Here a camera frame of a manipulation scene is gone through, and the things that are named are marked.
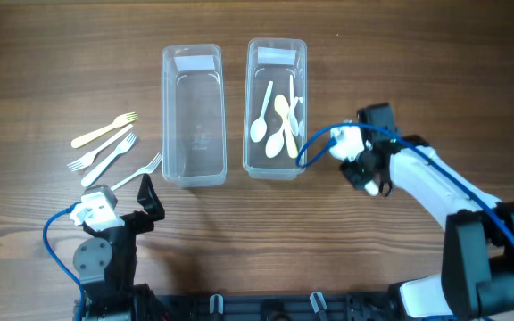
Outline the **clear white plastic fork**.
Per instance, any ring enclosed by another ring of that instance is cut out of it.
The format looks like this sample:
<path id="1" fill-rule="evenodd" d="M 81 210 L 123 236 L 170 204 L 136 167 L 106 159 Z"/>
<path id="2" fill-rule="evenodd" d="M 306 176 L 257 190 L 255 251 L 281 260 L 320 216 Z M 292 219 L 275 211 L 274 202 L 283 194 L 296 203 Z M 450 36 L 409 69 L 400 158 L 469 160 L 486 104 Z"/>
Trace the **clear white plastic fork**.
<path id="1" fill-rule="evenodd" d="M 124 178 L 119 183 L 115 184 L 111 188 L 111 190 L 114 192 L 116 189 L 119 189 L 120 187 L 122 187 L 123 185 L 125 185 L 126 183 L 128 183 L 129 181 L 131 181 L 132 179 L 134 179 L 138 176 L 141 176 L 144 174 L 152 174 L 158 168 L 158 166 L 160 165 L 161 162 L 162 162 L 162 155 L 158 152 L 155 155 L 155 157 L 146 166 L 138 169 L 132 175 Z"/>

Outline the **thick white plastic fork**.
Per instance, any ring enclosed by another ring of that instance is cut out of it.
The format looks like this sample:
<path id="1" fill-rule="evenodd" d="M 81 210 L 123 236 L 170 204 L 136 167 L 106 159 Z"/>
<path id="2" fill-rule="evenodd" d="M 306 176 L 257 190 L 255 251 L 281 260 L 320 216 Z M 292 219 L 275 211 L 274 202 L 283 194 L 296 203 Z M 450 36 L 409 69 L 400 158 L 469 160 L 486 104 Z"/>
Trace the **thick white plastic fork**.
<path id="1" fill-rule="evenodd" d="M 122 154 L 128 152 L 137 140 L 137 135 L 130 133 L 124 140 L 122 140 L 104 160 L 96 165 L 88 174 L 86 174 L 82 180 L 81 185 L 83 187 L 90 187 L 104 172 L 105 170 L 115 161 L 116 158 Z"/>

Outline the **thin white plastic fork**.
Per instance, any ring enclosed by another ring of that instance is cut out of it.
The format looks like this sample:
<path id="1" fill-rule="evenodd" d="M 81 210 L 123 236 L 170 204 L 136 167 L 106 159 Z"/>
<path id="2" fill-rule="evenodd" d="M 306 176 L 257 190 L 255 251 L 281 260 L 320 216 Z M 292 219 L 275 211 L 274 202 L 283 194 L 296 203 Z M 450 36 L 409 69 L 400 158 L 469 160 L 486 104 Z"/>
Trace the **thin white plastic fork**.
<path id="1" fill-rule="evenodd" d="M 89 167 L 90 165 L 93 164 L 96 156 L 101 151 L 103 151 L 104 149 L 109 147 L 111 144 L 113 144 L 115 141 L 117 141 L 119 138 L 121 138 L 125 133 L 130 131 L 130 129 L 132 129 L 132 128 L 133 128 L 132 124 L 127 125 L 123 129 L 121 129 L 118 133 L 116 133 L 114 136 L 110 137 L 108 140 L 106 140 L 104 143 L 102 143 L 100 146 L 96 147 L 93 151 L 87 152 L 79 159 L 69 163 L 67 165 L 67 168 L 70 171 L 78 171 L 78 170 L 82 170 L 82 169 Z"/>

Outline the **yellow plastic fork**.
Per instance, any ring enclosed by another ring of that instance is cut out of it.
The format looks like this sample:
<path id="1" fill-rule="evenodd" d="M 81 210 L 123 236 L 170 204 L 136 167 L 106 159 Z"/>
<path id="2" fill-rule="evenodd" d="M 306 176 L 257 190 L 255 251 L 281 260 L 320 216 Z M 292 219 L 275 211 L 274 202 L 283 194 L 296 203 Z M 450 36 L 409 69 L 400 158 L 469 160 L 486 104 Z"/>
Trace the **yellow plastic fork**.
<path id="1" fill-rule="evenodd" d="M 111 124 L 106 125 L 102 128 L 98 128 L 98 129 L 96 129 L 92 132 L 86 133 L 82 136 L 74 138 L 71 141 L 70 146 L 72 148 L 78 149 L 116 128 L 123 128 L 123 127 L 127 126 L 128 124 L 131 124 L 132 122 L 136 121 L 137 119 L 138 119 L 138 116 L 135 112 L 128 112 L 125 114 L 121 114 L 120 116 L 116 117 Z"/>

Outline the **thin white spoon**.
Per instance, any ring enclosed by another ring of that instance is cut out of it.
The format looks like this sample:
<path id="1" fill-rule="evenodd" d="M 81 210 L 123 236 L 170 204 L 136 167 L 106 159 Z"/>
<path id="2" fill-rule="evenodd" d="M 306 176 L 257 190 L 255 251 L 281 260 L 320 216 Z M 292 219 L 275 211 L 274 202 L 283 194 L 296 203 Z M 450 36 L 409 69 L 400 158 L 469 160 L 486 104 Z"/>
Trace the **thin white spoon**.
<path id="1" fill-rule="evenodd" d="M 273 81 L 268 83 L 262 106 L 261 106 L 261 114 L 260 116 L 252 123 L 250 127 L 250 138 L 254 143 L 259 143 L 267 132 L 267 123 L 265 121 L 265 113 L 269 106 L 269 101 L 273 88 Z"/>
<path id="2" fill-rule="evenodd" d="M 282 128 L 282 120 L 281 127 L 278 132 L 272 134 L 265 146 L 265 154 L 268 158 L 272 159 L 276 157 L 282 150 L 283 146 L 286 145 L 285 134 Z"/>
<path id="3" fill-rule="evenodd" d="M 294 95 L 294 76 L 293 75 L 290 75 L 290 77 L 289 77 L 289 102 L 290 102 L 289 114 L 288 114 L 289 125 L 291 128 L 292 135 L 298 136 L 298 134 L 299 134 L 298 121 L 297 121 L 295 113 L 294 113 L 294 109 L 295 109 L 296 104 L 298 103 L 298 100 L 295 98 L 295 95 Z"/>

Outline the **yellow plastic spoon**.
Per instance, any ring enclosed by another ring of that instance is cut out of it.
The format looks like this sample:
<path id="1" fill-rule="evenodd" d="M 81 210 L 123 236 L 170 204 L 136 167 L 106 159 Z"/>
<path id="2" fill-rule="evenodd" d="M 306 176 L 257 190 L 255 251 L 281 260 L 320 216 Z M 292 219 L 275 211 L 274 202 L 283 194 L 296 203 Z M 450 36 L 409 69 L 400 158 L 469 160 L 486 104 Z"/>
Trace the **yellow plastic spoon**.
<path id="1" fill-rule="evenodd" d="M 274 100 L 274 108 L 282 120 L 282 128 L 285 134 L 287 153 L 291 159 L 295 159 L 298 156 L 298 150 L 289 125 L 289 104 L 287 99 L 283 95 L 276 95 Z"/>

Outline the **thick white plastic spoon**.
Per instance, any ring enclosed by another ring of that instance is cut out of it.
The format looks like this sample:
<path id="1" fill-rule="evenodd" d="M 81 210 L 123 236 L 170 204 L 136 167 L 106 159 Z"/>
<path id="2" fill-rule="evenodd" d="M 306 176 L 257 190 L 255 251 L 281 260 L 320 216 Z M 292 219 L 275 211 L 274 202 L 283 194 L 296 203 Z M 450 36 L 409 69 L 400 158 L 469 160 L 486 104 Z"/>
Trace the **thick white plastic spoon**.
<path id="1" fill-rule="evenodd" d="M 367 184 L 364 185 L 364 190 L 370 196 L 378 196 L 379 194 L 379 185 L 377 185 L 373 180 L 368 181 Z"/>

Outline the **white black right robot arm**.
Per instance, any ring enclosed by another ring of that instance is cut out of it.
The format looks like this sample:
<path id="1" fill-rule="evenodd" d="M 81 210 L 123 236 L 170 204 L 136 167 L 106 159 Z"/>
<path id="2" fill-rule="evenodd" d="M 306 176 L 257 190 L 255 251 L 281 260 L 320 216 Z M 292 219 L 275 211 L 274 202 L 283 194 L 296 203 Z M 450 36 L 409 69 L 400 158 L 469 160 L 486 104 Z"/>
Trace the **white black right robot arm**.
<path id="1" fill-rule="evenodd" d="M 397 312 L 472 320 L 514 310 L 514 201 L 472 185 L 422 137 L 401 136 L 389 105 L 357 116 L 331 128 L 328 143 L 350 184 L 371 195 L 402 189 L 444 231 L 440 273 L 394 286 Z"/>

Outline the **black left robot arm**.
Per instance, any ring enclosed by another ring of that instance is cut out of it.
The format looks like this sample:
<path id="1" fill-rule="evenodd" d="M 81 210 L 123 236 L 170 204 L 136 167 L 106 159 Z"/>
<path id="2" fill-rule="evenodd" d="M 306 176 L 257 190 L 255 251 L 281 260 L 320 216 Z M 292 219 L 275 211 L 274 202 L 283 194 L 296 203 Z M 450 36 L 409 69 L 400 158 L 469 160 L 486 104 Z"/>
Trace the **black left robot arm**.
<path id="1" fill-rule="evenodd" d="M 138 235 L 154 230 L 165 210 L 144 174 L 137 193 L 143 207 L 119 216 L 117 198 L 108 185 L 89 187 L 70 219 L 91 235 L 73 255 L 85 297 L 79 307 L 83 320 L 170 320 L 170 312 L 147 284 L 134 284 Z"/>

